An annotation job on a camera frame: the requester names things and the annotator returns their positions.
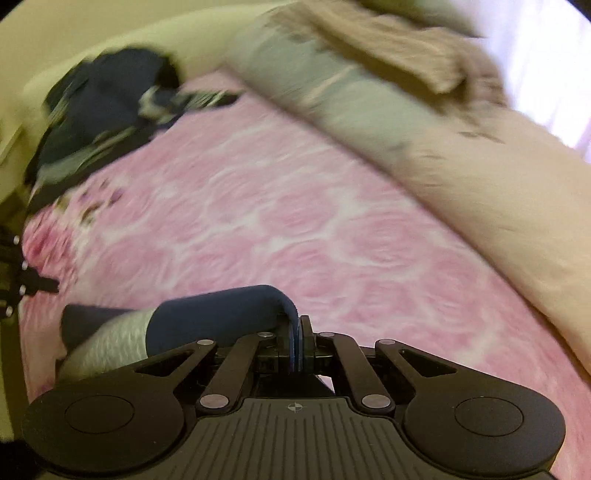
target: cream headboard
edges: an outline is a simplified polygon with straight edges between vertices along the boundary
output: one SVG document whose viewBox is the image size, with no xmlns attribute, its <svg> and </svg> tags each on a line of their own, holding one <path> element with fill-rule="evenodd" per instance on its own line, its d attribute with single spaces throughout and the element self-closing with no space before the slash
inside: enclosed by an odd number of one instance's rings
<svg viewBox="0 0 591 480">
<path fill-rule="evenodd" d="M 130 14 L 128 8 L 130 2 L 135 4 L 137 8 L 149 8 L 149 5 L 146 4 L 152 3 L 132 0 L 119 1 L 126 4 L 127 15 Z M 178 1 L 166 0 L 164 3 L 175 4 Z M 66 60 L 35 73 L 22 86 L 11 85 L 10 87 L 17 90 L 14 92 L 16 94 L 14 114 L 20 117 L 31 145 L 36 145 L 47 128 L 47 114 L 43 108 L 43 100 L 47 92 L 56 81 L 83 58 L 94 57 L 104 50 L 117 49 L 128 45 L 153 46 L 161 51 L 173 54 L 181 67 L 182 76 L 190 78 L 217 68 L 222 62 L 229 40 L 241 28 L 271 8 L 287 2 L 253 3 L 250 0 L 248 4 L 200 8 L 199 5 L 203 3 L 211 4 L 212 2 L 209 0 L 195 0 L 193 2 L 194 11 L 165 18 L 141 28 L 108 37 L 100 43 L 81 49 Z M 55 4 L 53 1 L 47 2 L 48 8 L 49 4 L 51 4 L 52 9 L 60 5 Z M 99 20 L 97 20 L 94 28 L 101 28 Z M 72 51 L 73 46 L 68 44 L 67 49 Z"/>
</svg>

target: white curtain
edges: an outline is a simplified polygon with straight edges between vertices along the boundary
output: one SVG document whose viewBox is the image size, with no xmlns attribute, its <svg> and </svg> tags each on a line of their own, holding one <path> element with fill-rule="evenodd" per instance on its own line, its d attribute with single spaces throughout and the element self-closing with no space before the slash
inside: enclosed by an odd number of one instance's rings
<svg viewBox="0 0 591 480">
<path fill-rule="evenodd" d="M 454 0 L 504 74 L 513 108 L 591 162 L 591 22 L 567 0 Z"/>
</svg>

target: pink bed sheet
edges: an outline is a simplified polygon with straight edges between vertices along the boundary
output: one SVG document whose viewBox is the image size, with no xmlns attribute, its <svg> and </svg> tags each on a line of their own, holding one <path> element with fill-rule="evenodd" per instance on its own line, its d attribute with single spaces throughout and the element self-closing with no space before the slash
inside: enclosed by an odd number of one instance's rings
<svg viewBox="0 0 591 480">
<path fill-rule="evenodd" d="M 398 339 L 543 393 L 567 422 L 553 472 L 591 478 L 589 379 L 548 324 L 390 179 L 253 93 L 93 175 L 31 220 L 24 248 L 61 281 L 21 304 L 30 399 L 54 382 L 67 303 L 143 309 L 270 284 L 316 331 Z"/>
</svg>

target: pink floral fabric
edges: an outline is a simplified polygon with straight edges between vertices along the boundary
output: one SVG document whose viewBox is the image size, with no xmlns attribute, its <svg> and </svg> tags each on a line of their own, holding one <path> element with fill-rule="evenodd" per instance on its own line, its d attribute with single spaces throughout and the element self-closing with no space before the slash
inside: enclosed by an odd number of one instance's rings
<svg viewBox="0 0 591 480">
<path fill-rule="evenodd" d="M 191 87 L 241 87 L 223 73 Z M 270 284 L 316 331 L 393 338 L 533 388 L 567 437 L 561 480 L 591 478 L 591 388 L 552 328 L 390 179 L 253 93 L 184 116 L 28 224 L 58 296 L 21 304 L 29 398 L 51 388 L 67 303 L 146 309 Z"/>
</svg>

